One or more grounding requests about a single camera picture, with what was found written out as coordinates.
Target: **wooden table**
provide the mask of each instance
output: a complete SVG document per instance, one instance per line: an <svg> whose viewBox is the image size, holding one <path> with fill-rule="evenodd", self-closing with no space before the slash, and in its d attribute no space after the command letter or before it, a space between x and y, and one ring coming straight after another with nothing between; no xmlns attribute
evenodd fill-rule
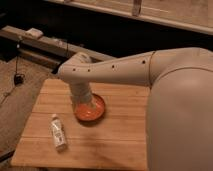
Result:
<svg viewBox="0 0 213 171"><path fill-rule="evenodd" d="M12 158L13 166L147 169L145 87L91 84L107 105L105 117L95 125L82 125L73 115L68 85L45 81ZM57 153L50 122L57 113L64 124L68 149Z"/></svg>

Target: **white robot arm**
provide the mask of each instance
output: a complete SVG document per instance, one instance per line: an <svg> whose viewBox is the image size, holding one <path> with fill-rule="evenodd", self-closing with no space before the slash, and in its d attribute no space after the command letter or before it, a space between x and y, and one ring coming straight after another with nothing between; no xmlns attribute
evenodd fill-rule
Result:
<svg viewBox="0 0 213 171"><path fill-rule="evenodd" d="M59 68L74 107L92 101L89 82L150 86L147 154L150 171L213 170L213 53L163 50L100 63L78 53Z"/></svg>

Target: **wooden tabletop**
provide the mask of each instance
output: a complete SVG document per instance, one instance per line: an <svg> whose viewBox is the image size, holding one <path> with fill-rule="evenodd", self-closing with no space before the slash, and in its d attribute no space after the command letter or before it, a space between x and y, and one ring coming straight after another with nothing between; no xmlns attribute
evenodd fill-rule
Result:
<svg viewBox="0 0 213 171"><path fill-rule="evenodd" d="M105 117L82 125L73 115L68 85L45 81L15 154L13 166L147 170L145 108L149 90L139 86L91 84L106 102ZM57 153L51 115L64 124L68 149Z"/></svg>
<svg viewBox="0 0 213 171"><path fill-rule="evenodd" d="M142 0L138 16L134 0L45 1L213 35L213 0Z"/></svg>

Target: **floor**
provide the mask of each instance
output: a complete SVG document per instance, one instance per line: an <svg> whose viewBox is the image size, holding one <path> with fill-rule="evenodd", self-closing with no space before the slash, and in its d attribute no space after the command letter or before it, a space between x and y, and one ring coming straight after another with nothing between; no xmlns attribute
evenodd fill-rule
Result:
<svg viewBox="0 0 213 171"><path fill-rule="evenodd" d="M0 155L15 149L36 97L47 78L54 78L51 69L19 58L18 72L25 75L24 84L14 87L16 59L0 60ZM0 163L0 171L36 171L37 168L10 166Z"/></svg>

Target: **white object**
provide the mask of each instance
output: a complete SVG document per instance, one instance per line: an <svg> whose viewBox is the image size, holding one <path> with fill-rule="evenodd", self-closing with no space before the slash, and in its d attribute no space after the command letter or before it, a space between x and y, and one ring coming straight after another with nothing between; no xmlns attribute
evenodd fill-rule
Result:
<svg viewBox="0 0 213 171"><path fill-rule="evenodd" d="M25 32L26 35L29 35L35 39L39 39L43 36L43 32L41 30L31 28Z"/></svg>
<svg viewBox="0 0 213 171"><path fill-rule="evenodd" d="M91 90L82 85L89 82L151 87L146 115L149 171L213 170L212 51L160 50L99 63L88 58L77 53L58 71L78 101L88 99Z"/></svg>
<svg viewBox="0 0 213 171"><path fill-rule="evenodd" d="M67 142L63 131L63 125L57 114L52 115L51 128L56 150L58 152L63 151L67 147Z"/></svg>

